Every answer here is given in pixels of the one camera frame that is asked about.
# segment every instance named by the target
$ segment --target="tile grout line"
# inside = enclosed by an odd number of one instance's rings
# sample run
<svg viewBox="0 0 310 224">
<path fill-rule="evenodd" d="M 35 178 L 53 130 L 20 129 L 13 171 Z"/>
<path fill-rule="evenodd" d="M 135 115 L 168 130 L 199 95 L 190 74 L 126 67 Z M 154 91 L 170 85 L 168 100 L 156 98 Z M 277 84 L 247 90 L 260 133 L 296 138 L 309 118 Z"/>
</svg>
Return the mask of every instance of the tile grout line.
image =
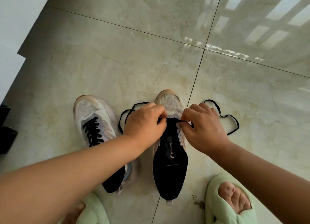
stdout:
<svg viewBox="0 0 310 224">
<path fill-rule="evenodd" d="M 214 23 L 214 19 L 215 19 L 215 15 L 216 15 L 218 7 L 219 7 L 219 3 L 217 3 L 217 6 L 216 6 L 216 10 L 215 10 L 214 17 L 213 17 L 213 20 L 212 20 L 212 23 L 211 23 L 210 31 L 209 31 L 209 34 L 208 34 L 208 37 L 207 37 L 207 41 L 206 41 L 205 47 L 203 49 L 202 57 L 201 57 L 201 60 L 200 60 L 199 66 L 198 66 L 198 70 L 197 70 L 197 74 L 196 74 L 196 77 L 195 77 L 195 80 L 194 80 L 193 88 L 192 88 L 191 94 L 189 95 L 188 103 L 187 103 L 187 106 L 186 106 L 187 108 L 188 108 L 188 105 L 189 105 L 189 101 L 191 100 L 192 92 L 193 92 L 193 89 L 194 89 L 194 86 L 195 86 L 197 75 L 198 75 L 198 72 L 199 72 L 199 69 L 200 69 L 200 65 L 201 65 L 201 62 L 202 62 L 202 59 L 203 59 L 203 55 L 204 55 L 205 50 L 206 50 L 206 46 L 207 46 L 207 43 L 208 43 L 208 40 L 209 40 L 209 36 L 210 36 L 210 33 L 211 33 L 212 25 Z"/>
<path fill-rule="evenodd" d="M 161 37 L 161 36 L 154 35 L 154 34 L 151 34 L 151 33 L 139 31 L 139 30 L 136 30 L 136 29 L 133 29 L 133 28 L 128 28 L 128 27 L 125 27 L 125 26 L 122 26 L 122 25 L 118 25 L 118 24 L 106 22 L 106 21 L 103 21 L 103 20 L 100 20 L 100 19 L 96 19 L 96 18 L 92 18 L 92 17 L 85 16 L 85 15 L 77 14 L 77 13 L 74 13 L 74 12 L 62 10 L 62 9 L 59 9 L 59 8 L 56 8 L 56 7 L 52 7 L 52 6 L 48 6 L 48 5 L 47 5 L 46 7 L 50 7 L 50 8 L 56 9 L 56 10 L 60 10 L 60 11 L 65 11 L 65 12 L 72 13 L 72 14 L 75 14 L 75 15 L 80 15 L 80 16 L 83 16 L 83 17 L 86 17 L 86 18 L 90 18 L 90 19 L 95 19 L 95 20 L 98 20 L 98 21 L 101 21 L 101 22 L 104 22 L 104 23 L 113 24 L 113 25 L 116 25 L 116 26 L 119 26 L 119 27 L 131 29 L 131 30 L 134 30 L 134 31 L 137 31 L 137 32 L 142 32 L 142 33 L 149 34 L 149 35 L 152 35 L 152 36 L 164 38 L 164 39 L 167 39 L 167 40 L 170 40 L 170 41 L 179 42 L 179 43 L 181 43 L 181 44 L 187 44 L 187 43 L 180 42 L 180 41 L 175 41 L 175 40 L 172 40 L 172 39 L 169 39 L 169 38 L 166 38 L 166 37 Z M 214 22 L 214 19 L 215 19 L 215 14 L 214 14 L 214 17 L 213 17 L 213 21 L 212 21 L 212 24 L 211 24 L 211 28 L 212 28 L 212 25 L 213 25 L 213 22 Z M 210 32 L 209 32 L 208 37 L 207 37 L 207 42 L 208 42 L 208 39 L 209 39 L 209 36 L 210 36 L 210 33 L 211 33 L 211 28 L 210 28 Z M 202 56 L 203 56 L 203 54 L 204 54 L 204 52 L 205 52 L 205 49 L 206 49 L 206 45 L 205 45 L 205 48 L 201 48 L 201 47 L 198 47 L 198 46 L 195 46 L 195 45 L 192 45 L 192 44 L 187 44 L 187 45 L 190 45 L 190 46 L 193 46 L 193 47 L 197 47 L 197 48 L 203 49 L 203 53 L 202 53 Z M 211 51 L 211 52 L 214 52 L 214 53 L 218 53 L 218 54 L 222 54 L 222 53 L 215 52 L 215 51 L 212 51 L 212 50 L 208 50 L 208 51 Z M 298 73 L 289 72 L 289 71 L 286 71 L 286 70 L 283 70 L 283 69 L 279 69 L 279 68 L 275 68 L 275 67 L 271 67 L 271 66 L 268 66 L 268 65 L 265 65 L 265 64 L 256 63 L 256 62 L 253 62 L 253 61 L 250 61 L 250 60 L 244 60 L 244 61 L 248 61 L 248 62 L 251 62 L 251 63 L 255 63 L 255 64 L 258 64 L 258 65 L 262 65 L 262 66 L 265 66 L 265 67 L 268 67 L 268 68 L 273 68 L 273 69 L 276 69 L 276 70 L 279 70 L 279 71 L 284 71 L 284 72 L 287 72 L 287 73 L 295 74 L 295 75 L 298 75 L 298 76 L 310 78 L 310 77 L 307 77 L 307 76 L 304 76 L 304 75 L 301 75 L 301 74 L 298 74 Z"/>
<path fill-rule="evenodd" d="M 159 204 L 159 200 L 160 200 L 160 196 L 159 196 L 159 199 L 158 199 L 158 202 L 157 202 L 157 205 L 156 205 L 155 213 L 154 213 L 153 220 L 152 220 L 151 224 L 153 224 L 153 221 L 154 221 L 154 218 L 155 218 L 155 214 L 156 214 L 156 211 L 157 211 L 157 207 L 158 207 L 158 204 Z"/>
<path fill-rule="evenodd" d="M 159 36 L 159 35 L 154 35 L 154 34 L 151 34 L 151 33 L 139 31 L 139 30 L 134 29 L 134 28 L 129 28 L 129 27 L 125 27 L 125 26 L 122 26 L 122 25 L 110 23 L 110 22 L 107 22 L 107 21 L 103 21 L 103 20 L 100 20 L 100 19 L 92 18 L 92 17 L 86 16 L 86 15 L 77 14 L 77 13 L 70 12 L 70 11 L 63 10 L 63 9 L 59 9 L 59 8 L 56 8 L 56 7 L 52 7 L 52 6 L 46 6 L 46 7 L 50 7 L 50 8 L 56 9 L 56 10 L 65 11 L 65 12 L 68 12 L 68 13 L 71 13 L 71 14 L 75 14 L 75 15 L 80 15 L 80 16 L 83 16 L 83 17 L 86 17 L 86 18 L 90 18 L 90 19 L 95 19 L 95 20 L 98 20 L 98 21 L 101 21 L 101 22 L 104 22 L 104 23 L 113 24 L 113 25 L 115 25 L 115 26 L 119 26 L 119 27 L 122 27 L 122 28 L 127 28 L 127 29 L 134 30 L 134 31 L 137 31 L 137 32 L 142 32 L 142 33 L 149 34 L 149 35 L 152 35 L 152 36 L 164 38 L 164 39 L 167 39 L 167 40 L 170 40 L 170 41 L 179 42 L 179 43 L 181 43 L 181 44 L 187 44 L 187 45 L 190 45 L 190 46 L 193 46 L 193 47 L 197 47 L 197 48 L 200 48 L 200 49 L 204 49 L 203 47 L 195 46 L 195 45 L 188 44 L 188 43 L 184 43 L 184 42 L 181 42 L 181 41 L 175 41 L 175 40 L 173 40 L 173 39 L 169 39 L 169 38 L 166 38 L 166 37 L 161 37 L 161 36 Z"/>
</svg>

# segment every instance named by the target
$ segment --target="finger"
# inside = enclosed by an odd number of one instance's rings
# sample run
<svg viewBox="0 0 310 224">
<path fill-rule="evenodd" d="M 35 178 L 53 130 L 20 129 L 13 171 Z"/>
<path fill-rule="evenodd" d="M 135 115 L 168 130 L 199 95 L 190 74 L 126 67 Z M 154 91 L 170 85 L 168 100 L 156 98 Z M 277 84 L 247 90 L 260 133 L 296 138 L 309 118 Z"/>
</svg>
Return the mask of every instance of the finger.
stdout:
<svg viewBox="0 0 310 224">
<path fill-rule="evenodd" d="M 162 134 L 164 133 L 166 127 L 167 127 L 167 119 L 166 118 L 162 118 L 160 120 L 160 122 L 158 123 L 158 128 L 159 128 L 159 131 L 160 131 L 160 136 L 162 136 Z"/>
<path fill-rule="evenodd" d="M 154 107 L 154 106 L 156 106 L 156 103 L 147 103 L 147 104 L 145 104 L 143 107 L 141 107 L 141 108 L 151 108 L 151 107 Z"/>
<path fill-rule="evenodd" d="M 206 110 L 203 109 L 201 106 L 197 104 L 192 104 L 189 108 L 195 110 L 196 112 L 205 112 Z"/>
<path fill-rule="evenodd" d="M 185 108 L 182 116 L 181 116 L 181 120 L 184 121 L 192 121 L 195 123 L 196 119 L 197 119 L 197 112 L 191 108 Z"/>
<path fill-rule="evenodd" d="M 217 113 L 217 110 L 215 110 L 215 108 L 211 108 L 211 111 L 214 113 L 214 115 L 219 116 L 219 114 Z"/>
<path fill-rule="evenodd" d="M 187 140 L 190 140 L 194 136 L 194 129 L 186 122 L 180 122 L 180 126 Z"/>
<path fill-rule="evenodd" d="M 157 114 L 157 117 L 161 116 L 162 118 L 167 117 L 167 111 L 163 105 L 155 105 L 152 107 Z"/>
<path fill-rule="evenodd" d="M 211 108 L 206 103 L 200 103 L 199 106 L 205 109 L 207 112 L 211 112 Z"/>
</svg>

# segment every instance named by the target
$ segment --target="sneaker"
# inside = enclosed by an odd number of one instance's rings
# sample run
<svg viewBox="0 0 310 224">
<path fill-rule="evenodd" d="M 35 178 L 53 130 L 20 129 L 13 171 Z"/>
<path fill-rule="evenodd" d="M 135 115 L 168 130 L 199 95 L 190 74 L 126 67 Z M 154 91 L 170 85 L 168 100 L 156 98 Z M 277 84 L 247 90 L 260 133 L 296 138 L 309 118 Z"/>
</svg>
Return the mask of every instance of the sneaker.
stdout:
<svg viewBox="0 0 310 224">
<path fill-rule="evenodd" d="M 120 135 L 114 111 L 100 98 L 92 95 L 78 97 L 73 106 L 75 125 L 87 148 L 104 143 Z M 134 182 L 138 174 L 138 163 L 132 161 L 105 182 L 108 193 L 120 194 L 124 186 Z"/>
<path fill-rule="evenodd" d="M 177 198 L 186 175 L 188 157 L 185 136 L 179 122 L 185 105 L 172 90 L 161 91 L 155 99 L 167 111 L 167 128 L 153 147 L 153 176 L 157 190 L 167 205 Z"/>
</svg>

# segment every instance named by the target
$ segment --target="glossy tile floor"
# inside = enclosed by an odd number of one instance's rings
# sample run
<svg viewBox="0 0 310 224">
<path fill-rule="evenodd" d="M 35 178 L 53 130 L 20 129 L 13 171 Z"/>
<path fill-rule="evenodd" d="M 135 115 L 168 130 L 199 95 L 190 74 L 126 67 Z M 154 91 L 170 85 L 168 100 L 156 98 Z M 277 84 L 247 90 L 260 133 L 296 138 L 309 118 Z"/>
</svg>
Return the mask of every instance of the glossy tile floor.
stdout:
<svg viewBox="0 0 310 224">
<path fill-rule="evenodd" d="M 72 116 L 79 95 L 103 98 L 120 116 L 173 89 L 189 105 L 214 99 L 239 120 L 233 142 L 310 180 L 309 20 L 310 0 L 49 0 L 5 99 L 6 125 L 19 134 L 0 172 L 83 148 Z M 111 224 L 204 223 L 197 204 L 224 171 L 187 149 L 173 206 L 156 190 L 150 150 L 120 196 L 99 187 Z M 255 205 L 259 223 L 280 223 Z"/>
</svg>

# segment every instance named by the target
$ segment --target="person's left arm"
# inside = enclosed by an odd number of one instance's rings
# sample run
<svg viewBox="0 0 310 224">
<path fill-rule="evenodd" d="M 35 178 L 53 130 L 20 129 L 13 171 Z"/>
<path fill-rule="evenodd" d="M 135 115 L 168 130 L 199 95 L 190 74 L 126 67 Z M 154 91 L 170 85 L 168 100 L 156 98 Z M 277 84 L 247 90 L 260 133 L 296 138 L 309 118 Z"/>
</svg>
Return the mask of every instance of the person's left arm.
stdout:
<svg viewBox="0 0 310 224">
<path fill-rule="evenodd" d="M 124 134 L 97 146 L 32 164 L 0 176 L 3 223 L 57 223 L 70 208 L 157 141 L 165 108 L 149 103 L 133 112 Z"/>
</svg>

